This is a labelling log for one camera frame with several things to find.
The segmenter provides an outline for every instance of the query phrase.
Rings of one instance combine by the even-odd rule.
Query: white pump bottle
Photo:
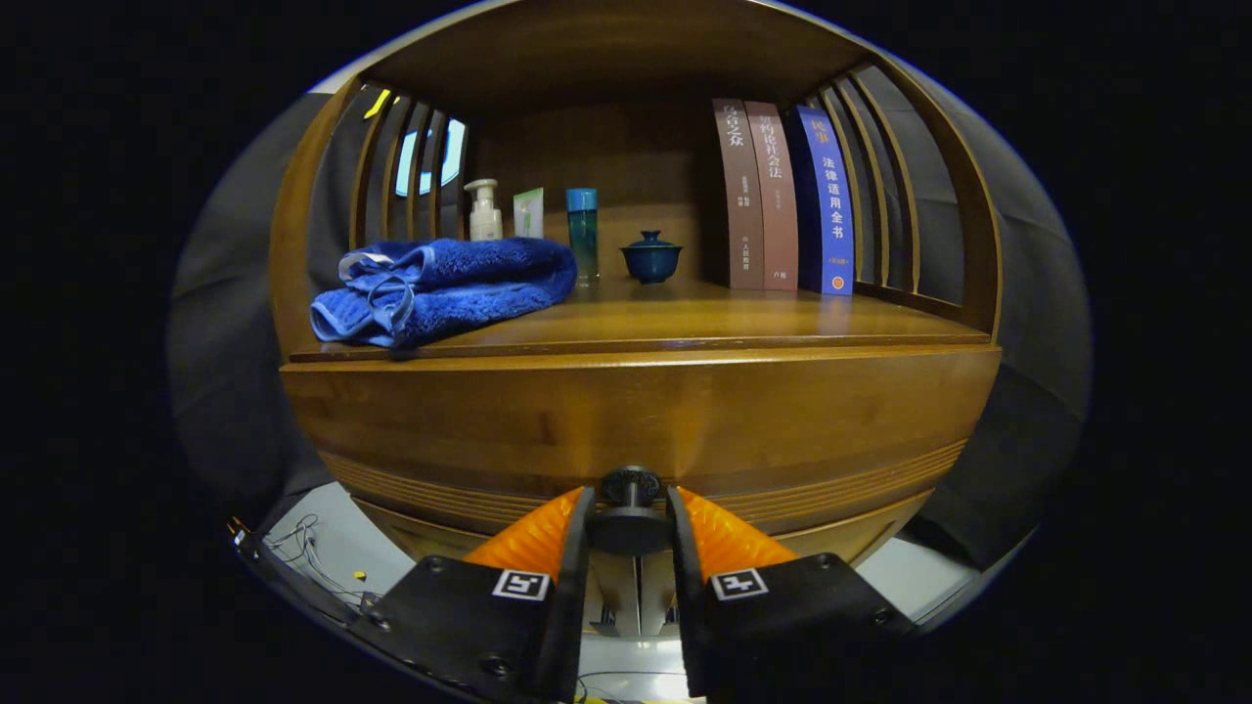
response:
[[[475,194],[473,209],[470,210],[470,241],[503,239],[505,224],[496,207],[493,189],[496,179],[481,178],[466,184],[466,190]]]

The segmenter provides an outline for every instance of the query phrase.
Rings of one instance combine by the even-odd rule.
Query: book spine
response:
[[[786,135],[777,108],[769,103],[744,101],[756,149],[756,173],[761,187],[764,230],[764,288],[795,291],[800,261],[795,210],[795,177],[788,154]]]
[[[742,100],[714,99],[717,144],[726,177],[726,224],[730,230],[730,287],[760,289],[762,258],[761,188],[756,152]]]
[[[825,111],[796,105],[793,118],[793,133],[804,139],[793,152],[804,153],[795,159],[795,178],[806,182],[798,198],[800,286],[826,296],[851,296],[855,241],[843,145]]]

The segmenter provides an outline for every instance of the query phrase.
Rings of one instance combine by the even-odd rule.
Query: blue book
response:
[[[830,116],[818,108],[796,105],[785,123],[795,173],[800,288],[851,296],[856,253],[843,145]]]

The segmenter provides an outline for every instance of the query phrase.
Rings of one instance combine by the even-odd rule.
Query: folded towel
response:
[[[488,242],[379,242],[339,261],[346,288],[313,299],[323,342],[408,348],[565,301],[568,247],[515,237]]]

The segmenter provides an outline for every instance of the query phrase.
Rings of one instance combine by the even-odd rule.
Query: wire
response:
[[[613,701],[615,704],[621,704],[622,701],[621,699],[613,696],[612,693],[610,693],[607,689],[600,689],[598,686],[587,686],[587,683],[582,681],[582,678],[578,678],[578,684],[582,685],[582,700],[577,701],[576,704],[587,704],[587,696],[591,694],[590,690],[592,689],[607,696],[607,701]]]
[[[582,704],[586,704],[587,694],[588,690],[591,689],[595,689],[596,691],[608,695],[610,701],[616,701],[617,704],[621,704],[622,701],[621,699],[610,694],[608,690],[601,689],[598,686],[587,686],[587,683],[582,681],[582,678],[590,678],[595,675],[679,675],[684,678],[687,676],[686,673],[661,673],[656,670],[600,670],[597,673],[583,673],[578,675],[578,684],[582,685]]]
[[[334,595],[344,595],[346,594],[348,596],[356,596],[357,599],[364,599],[364,595],[366,595],[364,591],[352,591],[349,589],[346,589],[342,584],[339,584],[338,581],[336,581],[334,577],[332,577],[331,575],[328,575],[326,572],[326,570],[323,569],[322,560],[321,560],[321,557],[318,557],[318,554],[317,554],[317,534],[314,532],[312,536],[309,535],[309,532],[310,532],[309,529],[312,526],[317,525],[318,520],[319,520],[319,517],[318,517],[317,514],[305,514],[304,517],[302,517],[299,521],[295,522],[295,527],[293,527],[288,534],[280,536],[274,542],[265,544],[265,546],[269,547],[270,550],[274,550],[275,552],[283,554],[282,552],[283,544],[285,544],[292,537],[295,537],[295,542],[297,542],[297,545],[299,545],[300,551],[294,557],[288,557],[285,560],[280,560],[283,564],[288,564],[289,565],[289,564],[299,560],[300,557],[304,557],[305,564],[308,564],[308,566],[312,567],[313,571],[317,572],[317,575],[321,576],[323,580],[326,580],[326,582],[327,582],[327,584],[322,584],[321,581],[313,579],[312,580],[313,584],[317,584],[318,586],[321,586],[322,589],[324,589],[326,591],[328,591],[331,594],[334,594]],[[351,606],[358,614],[361,613],[361,606],[358,604],[353,604],[352,601],[344,601],[344,604],[348,605],[348,606]]]
[[[582,673],[578,678],[590,678],[595,675],[675,675],[675,676],[687,676],[686,673],[657,673],[652,670],[601,670],[598,673]]]

